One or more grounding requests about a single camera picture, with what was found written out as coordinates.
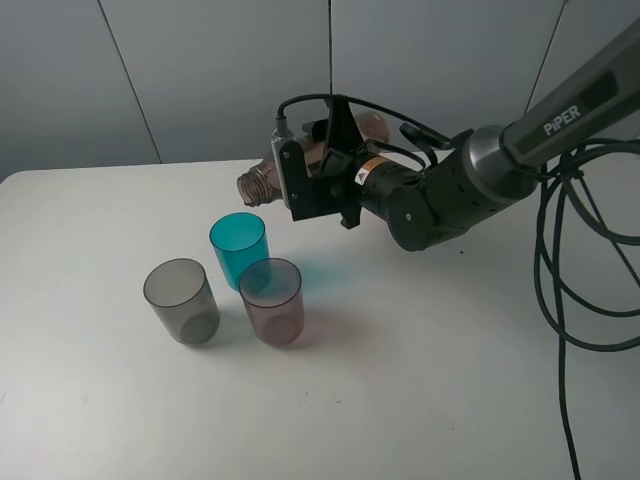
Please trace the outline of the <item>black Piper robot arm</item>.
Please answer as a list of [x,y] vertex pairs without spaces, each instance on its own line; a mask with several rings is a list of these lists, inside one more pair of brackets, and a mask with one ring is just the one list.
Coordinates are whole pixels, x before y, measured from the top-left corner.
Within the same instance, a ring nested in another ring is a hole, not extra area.
[[339,214],[346,228],[369,211],[396,243],[421,251],[459,237],[531,195],[543,181],[569,184],[586,162],[616,151],[635,153],[635,140],[599,132],[639,107],[639,28],[628,27],[532,111],[507,127],[439,135],[416,122],[402,134],[418,149],[418,170],[386,157],[387,145],[359,133],[351,99],[332,95],[329,116],[311,135],[325,144],[309,167],[295,141],[277,149],[296,220]]

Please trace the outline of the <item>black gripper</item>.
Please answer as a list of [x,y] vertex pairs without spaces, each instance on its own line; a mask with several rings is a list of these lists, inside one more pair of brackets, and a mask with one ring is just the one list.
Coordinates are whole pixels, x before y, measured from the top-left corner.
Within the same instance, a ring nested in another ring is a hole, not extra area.
[[[304,150],[324,144],[328,123],[325,118],[302,125]],[[420,172],[381,154],[331,149],[312,174],[314,214],[339,214],[347,229],[360,224],[363,209],[388,223],[420,219],[425,216],[422,179]]]

